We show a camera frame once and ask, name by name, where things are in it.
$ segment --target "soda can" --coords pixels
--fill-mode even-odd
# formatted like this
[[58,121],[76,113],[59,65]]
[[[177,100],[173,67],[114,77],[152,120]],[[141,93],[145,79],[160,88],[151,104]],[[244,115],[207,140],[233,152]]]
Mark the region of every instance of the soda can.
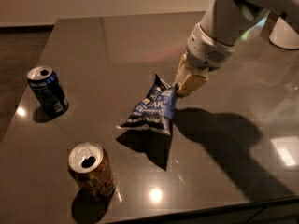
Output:
[[38,66],[29,71],[27,77],[30,88],[48,115],[61,115],[66,111],[68,102],[52,68]]
[[116,187],[107,152],[94,142],[76,146],[68,157],[68,172],[94,202],[110,197]]

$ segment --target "floor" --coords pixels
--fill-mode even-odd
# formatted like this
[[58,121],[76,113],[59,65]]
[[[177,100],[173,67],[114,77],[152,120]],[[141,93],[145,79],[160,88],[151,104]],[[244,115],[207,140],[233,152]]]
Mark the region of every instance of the floor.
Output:
[[27,86],[27,73],[36,66],[50,32],[0,29],[0,144]]

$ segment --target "wall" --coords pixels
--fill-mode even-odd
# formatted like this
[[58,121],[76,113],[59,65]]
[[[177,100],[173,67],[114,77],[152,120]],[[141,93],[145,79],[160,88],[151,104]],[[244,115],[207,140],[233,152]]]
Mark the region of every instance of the wall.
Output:
[[206,10],[211,0],[0,0],[0,26],[54,24],[59,18]]

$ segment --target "blue soda can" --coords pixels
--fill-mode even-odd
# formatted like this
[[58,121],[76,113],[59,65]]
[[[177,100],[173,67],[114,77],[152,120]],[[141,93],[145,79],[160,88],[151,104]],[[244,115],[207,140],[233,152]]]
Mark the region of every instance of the blue soda can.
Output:
[[28,84],[44,111],[50,116],[63,114],[68,108],[57,74],[48,66],[38,66],[28,75]]

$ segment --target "gold soda can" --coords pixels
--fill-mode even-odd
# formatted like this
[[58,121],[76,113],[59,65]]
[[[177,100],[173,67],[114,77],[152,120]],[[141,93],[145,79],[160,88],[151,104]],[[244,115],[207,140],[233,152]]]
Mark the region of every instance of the gold soda can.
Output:
[[71,151],[68,172],[85,196],[94,202],[110,197],[116,187],[107,152],[94,142],[82,143]]

